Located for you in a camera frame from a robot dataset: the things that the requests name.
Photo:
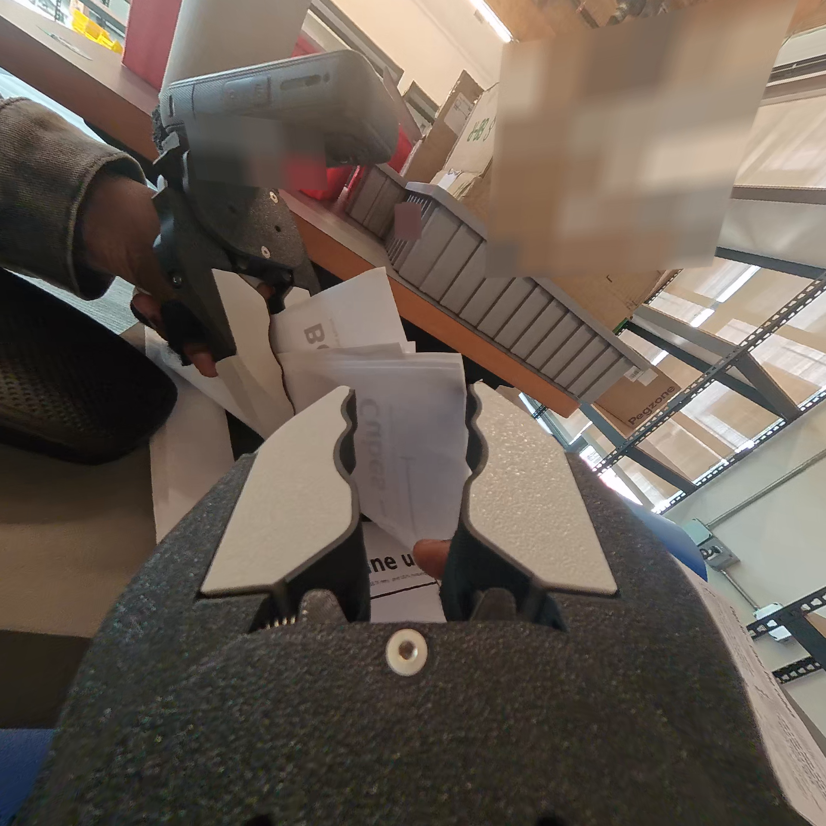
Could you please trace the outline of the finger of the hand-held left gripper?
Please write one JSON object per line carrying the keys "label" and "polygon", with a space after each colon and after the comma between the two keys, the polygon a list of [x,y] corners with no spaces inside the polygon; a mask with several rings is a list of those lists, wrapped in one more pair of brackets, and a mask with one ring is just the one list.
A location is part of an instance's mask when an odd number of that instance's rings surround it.
{"label": "finger of the hand-held left gripper", "polygon": [[236,353],[217,363],[215,401],[263,439],[294,416],[282,369],[269,340],[270,314],[263,296],[236,274],[212,272]]}

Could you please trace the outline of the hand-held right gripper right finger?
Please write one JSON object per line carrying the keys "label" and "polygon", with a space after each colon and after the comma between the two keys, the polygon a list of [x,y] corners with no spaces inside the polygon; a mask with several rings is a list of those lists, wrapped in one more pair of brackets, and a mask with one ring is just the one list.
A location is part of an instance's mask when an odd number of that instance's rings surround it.
{"label": "hand-held right gripper right finger", "polygon": [[463,504],[471,535],[545,590],[616,594],[563,447],[483,382],[468,400],[481,444]]}

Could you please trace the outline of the white paper sheet large print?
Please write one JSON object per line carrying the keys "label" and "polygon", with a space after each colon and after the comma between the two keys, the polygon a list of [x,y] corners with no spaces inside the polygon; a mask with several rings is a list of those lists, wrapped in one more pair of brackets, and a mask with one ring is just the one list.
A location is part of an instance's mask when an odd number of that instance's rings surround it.
{"label": "white paper sheet large print", "polygon": [[285,309],[271,316],[270,346],[275,355],[320,348],[398,345],[407,340],[385,267],[373,268],[314,296],[295,287]]}

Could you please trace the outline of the white sheet bold black text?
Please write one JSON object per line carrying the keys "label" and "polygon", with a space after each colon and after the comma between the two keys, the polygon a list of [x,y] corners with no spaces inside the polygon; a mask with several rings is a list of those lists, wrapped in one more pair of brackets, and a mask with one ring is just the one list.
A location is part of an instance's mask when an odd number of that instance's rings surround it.
{"label": "white sheet bold black text", "polygon": [[411,549],[371,521],[361,523],[374,623],[444,623],[439,583],[415,562]]}

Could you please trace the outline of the person's right hand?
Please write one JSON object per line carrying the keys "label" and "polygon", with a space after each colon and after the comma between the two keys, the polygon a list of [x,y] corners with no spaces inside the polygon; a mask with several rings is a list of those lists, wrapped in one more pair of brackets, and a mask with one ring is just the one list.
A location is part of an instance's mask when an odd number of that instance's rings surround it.
{"label": "person's right hand", "polygon": [[444,577],[449,550],[449,540],[422,539],[416,542],[412,549],[412,556],[415,564],[423,573],[436,581],[441,581]]}

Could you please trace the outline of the person's left hand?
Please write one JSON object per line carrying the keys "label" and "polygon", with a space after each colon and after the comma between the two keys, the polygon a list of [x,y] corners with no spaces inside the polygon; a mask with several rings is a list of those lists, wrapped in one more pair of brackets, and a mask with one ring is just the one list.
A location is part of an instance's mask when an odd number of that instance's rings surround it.
{"label": "person's left hand", "polygon": [[155,332],[167,339],[162,308],[175,299],[154,252],[160,233],[153,192],[145,183],[107,171],[94,177],[84,196],[78,228],[80,260],[136,289],[133,304]]}

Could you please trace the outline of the blue folder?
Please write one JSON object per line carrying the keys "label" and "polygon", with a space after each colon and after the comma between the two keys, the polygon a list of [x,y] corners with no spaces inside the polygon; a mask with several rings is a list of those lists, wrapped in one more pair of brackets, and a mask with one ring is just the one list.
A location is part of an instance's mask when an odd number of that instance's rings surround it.
{"label": "blue folder", "polygon": [[625,501],[625,504],[658,537],[668,552],[702,580],[708,581],[706,561],[700,548],[682,527],[633,501]]}

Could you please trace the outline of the black mesh office chair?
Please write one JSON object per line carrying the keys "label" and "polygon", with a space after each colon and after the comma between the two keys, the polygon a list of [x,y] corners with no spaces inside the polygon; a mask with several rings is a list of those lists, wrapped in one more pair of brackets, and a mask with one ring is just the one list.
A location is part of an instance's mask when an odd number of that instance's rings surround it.
{"label": "black mesh office chair", "polygon": [[177,400],[173,380],[137,348],[2,270],[2,445],[111,462],[146,445]]}

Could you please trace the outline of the grey ribbed plastic bin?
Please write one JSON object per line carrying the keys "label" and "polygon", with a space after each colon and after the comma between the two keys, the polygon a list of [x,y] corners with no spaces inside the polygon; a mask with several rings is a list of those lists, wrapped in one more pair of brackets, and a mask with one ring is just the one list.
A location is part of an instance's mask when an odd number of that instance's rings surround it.
{"label": "grey ribbed plastic bin", "polygon": [[577,401],[654,367],[553,284],[487,275],[487,229],[445,189],[406,182],[387,164],[351,179],[345,213],[384,243],[391,275]]}

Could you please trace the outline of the dark red box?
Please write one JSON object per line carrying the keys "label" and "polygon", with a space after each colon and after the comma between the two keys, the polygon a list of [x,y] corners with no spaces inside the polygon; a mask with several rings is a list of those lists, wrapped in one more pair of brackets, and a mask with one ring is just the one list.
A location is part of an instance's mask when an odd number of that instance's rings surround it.
{"label": "dark red box", "polygon": [[162,88],[181,1],[131,1],[121,59],[155,91]]}

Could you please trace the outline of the white box green print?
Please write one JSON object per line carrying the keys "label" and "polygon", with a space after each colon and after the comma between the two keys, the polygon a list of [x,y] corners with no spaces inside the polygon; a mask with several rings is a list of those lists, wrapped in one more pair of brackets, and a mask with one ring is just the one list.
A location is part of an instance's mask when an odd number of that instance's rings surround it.
{"label": "white box green print", "polygon": [[488,88],[477,100],[459,138],[442,167],[438,186],[461,200],[480,183],[490,167],[501,84]]}

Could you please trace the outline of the metal shelving rack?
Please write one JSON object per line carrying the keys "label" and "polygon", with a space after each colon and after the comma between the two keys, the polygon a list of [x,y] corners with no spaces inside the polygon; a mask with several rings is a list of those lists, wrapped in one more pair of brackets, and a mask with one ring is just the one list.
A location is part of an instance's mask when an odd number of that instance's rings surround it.
{"label": "metal shelving rack", "polygon": [[[805,284],[738,343],[730,343],[699,326],[656,311],[649,304],[639,309],[623,328],[691,367],[698,375],[666,404],[657,403],[655,411],[645,415],[641,424],[632,425],[629,436],[624,436],[596,406],[583,405],[583,413],[612,445],[612,450],[591,467],[598,478],[620,471],[622,460],[633,462],[674,488],[674,494],[662,504],[662,511],[667,511],[745,460],[824,401],[823,388],[800,402],[794,401],[754,355],[760,345],[780,333],[824,294],[824,203],[824,185],[793,187],[753,183],[733,188],[715,256],[724,263],[742,265],[744,270],[729,284],[729,290],[715,299],[714,308],[728,302],[736,293],[735,287],[746,286],[750,278],[761,271],[798,277]],[[762,408],[772,420],[745,444],[690,479],[644,447],[672,423],[678,413],[714,386],[723,387]]]}

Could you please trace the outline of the printed newspaper sheet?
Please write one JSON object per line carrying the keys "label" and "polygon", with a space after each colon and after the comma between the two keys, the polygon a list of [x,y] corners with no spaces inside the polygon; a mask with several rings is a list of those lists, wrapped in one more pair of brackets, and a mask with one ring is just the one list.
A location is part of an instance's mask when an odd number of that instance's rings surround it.
{"label": "printed newspaper sheet", "polygon": [[825,824],[825,757],[776,679],[762,664],[734,608],[678,561],[715,626],[744,685],[771,770],[791,807],[809,824]]}

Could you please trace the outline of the blue flat sheet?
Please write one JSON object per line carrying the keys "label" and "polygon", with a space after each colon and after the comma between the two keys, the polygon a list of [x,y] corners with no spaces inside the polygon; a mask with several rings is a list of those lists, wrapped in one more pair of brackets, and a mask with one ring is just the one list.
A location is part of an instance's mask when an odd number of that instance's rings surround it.
{"label": "blue flat sheet", "polygon": [[55,736],[54,728],[1,730],[1,824],[15,819]]}

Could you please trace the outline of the grey wall electrical box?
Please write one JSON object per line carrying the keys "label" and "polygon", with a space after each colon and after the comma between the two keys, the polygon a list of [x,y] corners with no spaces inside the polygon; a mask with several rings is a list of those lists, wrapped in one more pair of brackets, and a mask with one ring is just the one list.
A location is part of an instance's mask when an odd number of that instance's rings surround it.
{"label": "grey wall electrical box", "polygon": [[682,528],[694,541],[706,564],[718,572],[728,570],[741,562],[740,558],[703,522],[692,519]]}

